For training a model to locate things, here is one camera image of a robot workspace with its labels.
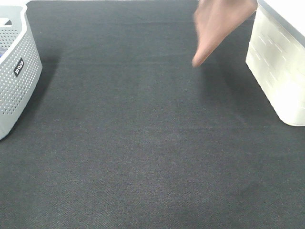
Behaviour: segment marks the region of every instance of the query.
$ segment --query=gray basket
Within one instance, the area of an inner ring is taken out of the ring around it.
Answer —
[[[27,6],[0,5],[0,18],[11,25],[0,26],[0,139],[12,129],[28,103],[42,65],[25,14]]]

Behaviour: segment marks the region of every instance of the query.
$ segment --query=basket rim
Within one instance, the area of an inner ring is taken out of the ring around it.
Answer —
[[[11,46],[6,50],[3,56],[0,57],[0,65],[6,60],[6,58],[11,54],[11,52],[16,48],[16,46],[19,44],[23,36],[25,35],[27,31],[27,23],[25,20],[25,12],[27,11],[28,7],[26,5],[18,5],[18,4],[3,4],[0,3],[0,6],[17,6],[22,7],[22,10],[20,11],[20,19],[21,19],[21,32],[19,33],[18,37],[14,42],[11,44]]]

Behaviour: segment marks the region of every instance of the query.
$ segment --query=textured container side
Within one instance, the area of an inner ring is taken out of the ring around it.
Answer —
[[[305,126],[305,48],[260,5],[246,63],[279,118]]]
[[[24,22],[27,30],[18,43],[15,43],[17,40],[14,41],[13,49],[0,64],[0,139],[9,133],[18,120],[35,89],[42,70],[26,15],[24,15]],[[14,69],[21,58],[24,66],[17,77]]]

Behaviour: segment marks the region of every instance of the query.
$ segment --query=dark gray carpet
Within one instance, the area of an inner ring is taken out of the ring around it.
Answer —
[[[44,68],[0,142],[0,228],[305,228],[305,128],[244,62],[254,17],[193,69],[196,4],[28,5]]]

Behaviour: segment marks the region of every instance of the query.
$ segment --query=white plastic container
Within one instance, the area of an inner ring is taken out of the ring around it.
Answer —
[[[305,126],[304,44],[302,33],[259,4],[246,63],[279,118],[293,126]]]
[[[0,46],[7,49],[0,58],[0,139],[18,120],[42,70],[26,10],[0,4],[0,18],[9,20],[0,25]]]

